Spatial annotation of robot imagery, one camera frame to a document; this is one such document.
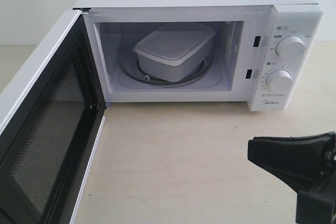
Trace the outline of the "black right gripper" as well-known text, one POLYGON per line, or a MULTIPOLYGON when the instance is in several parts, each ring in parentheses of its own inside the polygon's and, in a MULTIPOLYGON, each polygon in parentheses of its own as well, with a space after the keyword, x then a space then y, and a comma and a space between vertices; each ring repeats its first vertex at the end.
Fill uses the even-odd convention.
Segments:
POLYGON ((247 158, 297 193, 296 223, 335 223, 335 132, 254 137, 247 158))

